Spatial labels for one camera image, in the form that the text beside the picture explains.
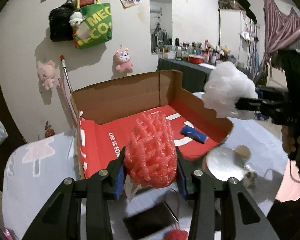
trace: pink stuffed pig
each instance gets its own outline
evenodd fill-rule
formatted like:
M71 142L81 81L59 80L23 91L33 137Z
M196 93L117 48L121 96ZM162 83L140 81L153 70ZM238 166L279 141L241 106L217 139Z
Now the pink stuffed pig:
M53 88L54 77L56 76L55 66L56 64L52 60L45 64L39 62L38 75L45 90Z
M114 56L113 60L116 64L117 71L120 73L124 72L125 70L132 72L133 64L130 62L130 55L128 54L128 49L125 49L123 51L117 51Z

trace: table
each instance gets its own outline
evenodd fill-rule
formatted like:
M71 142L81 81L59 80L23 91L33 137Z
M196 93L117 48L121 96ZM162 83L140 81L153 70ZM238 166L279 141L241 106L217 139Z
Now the table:
M287 164L287 155L282 150L282 142L274 135L256 123L254 120L238 120L230 118L234 128L224 146L235 149L238 145L246 145L251 150L251 158L247 164L258 174L255 191L250 191L265 215L268 214L276 193L280 187ZM34 144L18 148L9 158L5 173L2 196L3 222L6 228L14 231L21 240L28 226L37 215L43 204L64 178L79 179L78 164L74 156L74 130L61 133ZM29 162L24 157L29 154L29 147L45 147L54 149L53 154L43 154L40 165L35 169L35 161ZM134 215L161 202L166 192L177 189L173 184L168 188L151 189L133 198L131 203L125 198L109 201L109 214L115 240L131 240L122 218ZM181 199L179 213L180 227L190 228L192 208ZM81 239L86 240L85 203L81 210ZM153 234L145 240L163 239L163 234L170 231L166 228ZM220 233L215 234L215 240L220 239Z
M212 71L210 68L205 68L190 62L160 58L157 71L168 69L176 69L183 72L182 88L191 93L203 92L203 87L208 81L208 76Z

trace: brown round object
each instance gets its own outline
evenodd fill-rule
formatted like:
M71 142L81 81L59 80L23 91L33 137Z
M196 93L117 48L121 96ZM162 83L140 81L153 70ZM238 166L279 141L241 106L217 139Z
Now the brown round object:
M251 157L251 151L245 145L239 145L235 151L245 160L248 160Z

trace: fruit foam netting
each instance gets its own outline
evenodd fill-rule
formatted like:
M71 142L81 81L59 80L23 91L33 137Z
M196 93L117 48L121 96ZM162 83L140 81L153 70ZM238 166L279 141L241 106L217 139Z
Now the fruit foam netting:
M176 178L177 153L170 120L142 114L132 129L124 165L136 185L163 188Z

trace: black backpack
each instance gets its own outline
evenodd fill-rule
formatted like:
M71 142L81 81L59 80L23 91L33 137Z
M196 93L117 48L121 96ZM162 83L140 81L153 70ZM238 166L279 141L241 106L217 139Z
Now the black backpack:
M74 12L72 0L58 8L53 9L49 14L50 39L52 41L72 41L73 30L70 26L70 16Z

